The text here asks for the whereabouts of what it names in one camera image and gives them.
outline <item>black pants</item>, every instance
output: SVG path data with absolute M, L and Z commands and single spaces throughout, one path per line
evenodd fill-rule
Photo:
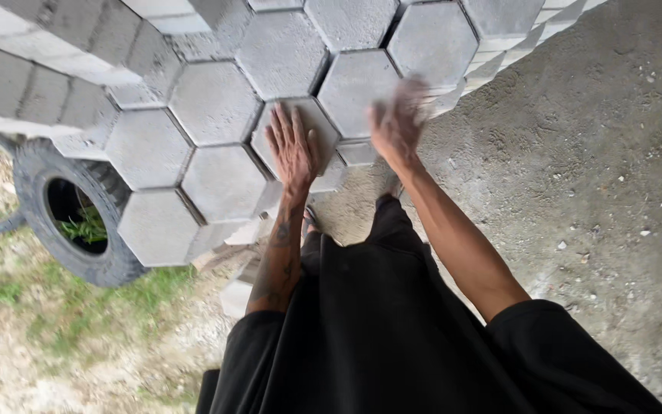
M 372 230 L 364 242 L 411 253 L 420 252 L 423 241 L 413 229 L 413 222 L 402 209 L 400 200 L 385 194 L 377 199 L 376 207 Z M 321 233 L 318 231 L 308 233 L 300 249 L 303 261 L 310 259 L 311 256 L 317 256 L 320 252 Z

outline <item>forearm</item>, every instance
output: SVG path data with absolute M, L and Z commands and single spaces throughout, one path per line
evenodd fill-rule
M 290 295 L 300 279 L 300 228 L 308 191 L 284 191 L 246 314 L 274 310 L 286 312 Z
M 419 161 L 396 171 L 438 257 L 487 323 L 501 310 L 529 299 L 489 240 Z

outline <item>black shirt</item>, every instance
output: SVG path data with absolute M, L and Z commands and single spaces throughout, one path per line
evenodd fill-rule
M 287 314 L 229 334 L 197 412 L 661 412 L 662 404 L 564 310 L 526 301 L 486 327 L 429 249 L 325 237 Z

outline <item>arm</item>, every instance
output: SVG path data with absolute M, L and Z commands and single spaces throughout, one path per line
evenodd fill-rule
M 300 228 L 305 199 L 318 173 L 318 150 L 315 131 L 311 130 L 306 139 L 298 109 L 293 109 L 292 117 L 290 124 L 277 103 L 272 109 L 271 127 L 265 129 L 282 181 L 282 198 L 246 307 L 247 315 L 261 310 L 287 311 L 290 295 L 300 279 Z
M 456 285 L 489 323 L 503 309 L 530 297 L 492 244 L 423 167 L 416 152 L 423 125 L 416 119 L 425 91 L 418 80 L 403 81 L 390 108 L 372 109 L 372 144 L 400 177 Z

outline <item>hand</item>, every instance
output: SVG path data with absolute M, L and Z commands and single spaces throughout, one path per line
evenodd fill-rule
M 397 174 L 420 164 L 416 152 L 423 132 L 421 100 L 428 85 L 418 77 L 401 80 L 388 108 L 369 109 L 372 144 Z
M 282 105 L 275 103 L 271 127 L 265 128 L 265 137 L 270 144 L 285 192 L 291 197 L 303 197 L 305 200 L 310 184 L 318 174 L 316 131 L 309 131 L 306 138 L 298 108 L 293 108 L 292 117 L 293 124 L 290 125 Z

